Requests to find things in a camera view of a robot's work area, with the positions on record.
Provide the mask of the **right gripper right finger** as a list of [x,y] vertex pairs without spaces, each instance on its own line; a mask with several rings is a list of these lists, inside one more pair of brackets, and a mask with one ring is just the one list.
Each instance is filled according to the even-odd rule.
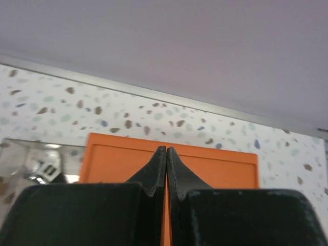
[[327,245],[308,199],[287,189],[215,189],[167,151],[171,245]]

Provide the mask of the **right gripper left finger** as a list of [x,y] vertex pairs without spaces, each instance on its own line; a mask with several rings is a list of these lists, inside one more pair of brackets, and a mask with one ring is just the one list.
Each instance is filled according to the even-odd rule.
[[25,188],[1,228],[1,245],[161,245],[164,146],[123,183]]

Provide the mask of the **black-handled adjustable wrench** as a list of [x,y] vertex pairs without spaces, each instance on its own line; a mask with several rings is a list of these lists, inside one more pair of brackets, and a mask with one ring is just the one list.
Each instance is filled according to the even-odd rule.
[[54,162],[36,160],[32,174],[40,184],[67,183],[61,160]]

